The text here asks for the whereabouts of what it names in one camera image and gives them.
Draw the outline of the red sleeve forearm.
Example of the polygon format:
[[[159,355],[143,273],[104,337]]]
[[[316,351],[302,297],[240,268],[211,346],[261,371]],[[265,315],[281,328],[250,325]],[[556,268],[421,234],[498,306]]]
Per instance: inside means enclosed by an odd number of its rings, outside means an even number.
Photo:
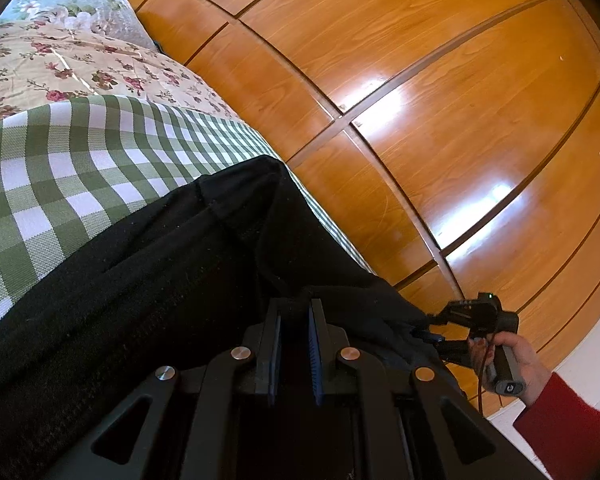
[[[557,374],[514,421],[514,428],[554,479],[600,474],[600,410],[586,404]]]

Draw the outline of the right hand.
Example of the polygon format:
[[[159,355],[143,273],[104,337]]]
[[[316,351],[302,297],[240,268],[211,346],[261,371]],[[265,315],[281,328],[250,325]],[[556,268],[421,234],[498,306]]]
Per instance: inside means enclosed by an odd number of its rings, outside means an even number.
[[[543,365],[527,339],[514,333],[499,332],[488,335],[486,338],[469,338],[467,343],[471,366],[481,380],[483,388],[488,391],[493,390],[486,374],[486,368],[494,359],[495,349],[509,347],[518,363],[521,377],[526,383],[526,390],[521,395],[521,401],[528,408],[539,399],[552,372]]]

